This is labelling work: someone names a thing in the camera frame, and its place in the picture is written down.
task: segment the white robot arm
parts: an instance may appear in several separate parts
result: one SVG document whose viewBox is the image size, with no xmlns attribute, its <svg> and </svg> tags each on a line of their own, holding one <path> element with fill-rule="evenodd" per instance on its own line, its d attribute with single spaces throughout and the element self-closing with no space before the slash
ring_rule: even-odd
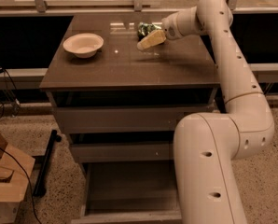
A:
<svg viewBox="0 0 278 224">
<path fill-rule="evenodd" d="M 269 104 L 237 45 L 225 0 L 162 20 L 168 39 L 209 35 L 227 114 L 183 118 L 174 133 L 174 163 L 184 224 L 244 224 L 243 205 L 231 160 L 257 154 L 273 137 Z"/>
</svg>

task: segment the desk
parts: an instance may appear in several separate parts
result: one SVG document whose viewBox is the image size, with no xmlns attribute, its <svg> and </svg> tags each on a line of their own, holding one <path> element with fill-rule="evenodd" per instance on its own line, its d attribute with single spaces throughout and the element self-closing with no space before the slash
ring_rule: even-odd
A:
<svg viewBox="0 0 278 224">
<path fill-rule="evenodd" d="M 90 195 L 85 195 L 82 212 L 102 213 L 74 223 L 105 223 L 105 218 L 121 223 L 122 216 L 113 210 L 127 207 L 128 213 L 141 211 L 141 216 L 124 216 L 130 223 L 131 217 L 180 222 L 171 161 L 174 128 L 189 113 L 212 110 L 219 82 L 198 36 L 166 41 L 147 52 L 137 50 L 136 23 L 166 15 L 75 15 L 63 40 L 91 32 L 104 39 L 104 46 L 82 60 L 61 44 L 41 82 L 72 156 L 88 178 Z M 149 208 L 153 215 L 146 214 Z"/>
</svg>

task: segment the white bowl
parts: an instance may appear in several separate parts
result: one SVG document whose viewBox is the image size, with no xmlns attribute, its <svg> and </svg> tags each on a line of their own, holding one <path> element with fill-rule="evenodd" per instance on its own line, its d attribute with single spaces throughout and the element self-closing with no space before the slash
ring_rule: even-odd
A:
<svg viewBox="0 0 278 224">
<path fill-rule="evenodd" d="M 74 53 L 78 58 L 89 58 L 95 55 L 102 47 L 104 40 L 96 34 L 78 34 L 67 38 L 63 42 L 63 48 Z"/>
</svg>

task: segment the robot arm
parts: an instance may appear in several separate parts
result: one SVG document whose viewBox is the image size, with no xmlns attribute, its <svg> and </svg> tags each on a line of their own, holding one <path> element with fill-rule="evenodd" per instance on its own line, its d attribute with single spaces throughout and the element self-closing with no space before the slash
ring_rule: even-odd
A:
<svg viewBox="0 0 278 224">
<path fill-rule="evenodd" d="M 183 118 L 174 133 L 174 163 L 184 224 L 247 223 L 231 160 L 257 154 L 274 133 L 269 104 L 237 45 L 225 0 L 162 20 L 168 39 L 209 35 L 227 114 Z"/>
</svg>

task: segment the black metal bracket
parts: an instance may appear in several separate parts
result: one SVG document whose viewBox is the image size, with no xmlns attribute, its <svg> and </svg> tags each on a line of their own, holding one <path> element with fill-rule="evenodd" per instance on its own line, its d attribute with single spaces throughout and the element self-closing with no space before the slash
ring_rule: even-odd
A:
<svg viewBox="0 0 278 224">
<path fill-rule="evenodd" d="M 46 194 L 47 190 L 45 188 L 45 176 L 49 165 L 49 158 L 51 156 L 55 141 L 60 142 L 61 140 L 62 138 L 57 134 L 57 131 L 52 130 L 51 135 L 49 137 L 49 142 L 47 145 L 45 156 L 43 157 L 43 163 L 41 165 L 41 168 L 39 170 L 39 175 L 35 183 L 35 189 L 33 193 L 33 196 L 35 197 L 43 197 Z"/>
</svg>

